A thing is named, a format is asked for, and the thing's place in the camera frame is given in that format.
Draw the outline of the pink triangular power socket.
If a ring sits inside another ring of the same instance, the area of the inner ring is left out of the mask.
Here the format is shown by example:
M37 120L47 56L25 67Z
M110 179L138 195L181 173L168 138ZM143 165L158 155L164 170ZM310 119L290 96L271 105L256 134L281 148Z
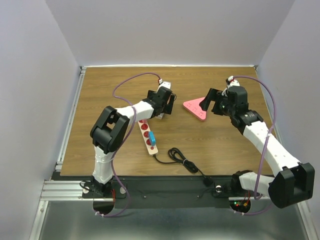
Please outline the pink triangular power socket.
M192 115L194 115L200 121L205 121L207 118L207 112L203 111L200 107L200 102L204 100L204 97L192 99L185 101L182 105L183 107L189 111Z

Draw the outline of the blue plug adapter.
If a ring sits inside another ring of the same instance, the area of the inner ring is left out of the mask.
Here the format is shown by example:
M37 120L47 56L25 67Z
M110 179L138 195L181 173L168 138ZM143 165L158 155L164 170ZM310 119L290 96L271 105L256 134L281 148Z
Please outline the blue plug adapter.
M155 135L152 131L148 132L148 144L150 146L155 146L156 145L156 138Z

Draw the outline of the white red power strip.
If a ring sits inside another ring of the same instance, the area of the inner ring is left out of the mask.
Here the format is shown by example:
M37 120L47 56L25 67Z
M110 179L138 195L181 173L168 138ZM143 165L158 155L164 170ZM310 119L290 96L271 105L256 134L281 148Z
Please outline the white red power strip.
M155 145L155 146L149 145L148 132L151 131L151 129L150 129L150 126L149 126L147 120L146 119L139 120L137 123L138 123L139 129L140 129L140 132L142 134L143 141L145 143L145 146L146 146L148 154L150 156L157 155L158 152L159 152L158 148L157 148L157 145Z

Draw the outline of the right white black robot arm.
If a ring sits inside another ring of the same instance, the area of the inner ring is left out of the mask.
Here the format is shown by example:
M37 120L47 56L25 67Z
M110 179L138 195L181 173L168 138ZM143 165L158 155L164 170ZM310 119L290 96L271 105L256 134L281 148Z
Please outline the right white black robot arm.
M263 118L249 109L248 93L244 87L231 86L226 91L211 88L199 106L207 111L211 102L214 102L211 111L230 118L231 124L261 153L273 174L269 177L251 170L237 171L230 182L233 194L256 191L269 197L280 209L312 198L314 167L291 155L274 137Z

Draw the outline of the white charger block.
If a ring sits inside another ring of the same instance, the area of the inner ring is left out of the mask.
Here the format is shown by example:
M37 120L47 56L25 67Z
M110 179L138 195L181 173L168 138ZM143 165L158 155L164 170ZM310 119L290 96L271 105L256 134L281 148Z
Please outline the white charger block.
M163 116L164 116L164 113L161 113L158 116L156 116L156 118L161 120L163 118Z

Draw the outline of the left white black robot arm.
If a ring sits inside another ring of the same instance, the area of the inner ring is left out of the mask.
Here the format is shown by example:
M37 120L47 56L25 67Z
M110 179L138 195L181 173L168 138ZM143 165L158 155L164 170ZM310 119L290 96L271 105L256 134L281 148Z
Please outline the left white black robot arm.
M112 159L121 147L129 126L136 122L171 114L175 96L170 82L163 82L156 91L149 90L140 102L122 108L104 108L90 131L95 150L94 170L90 182L95 193L106 197L111 193Z

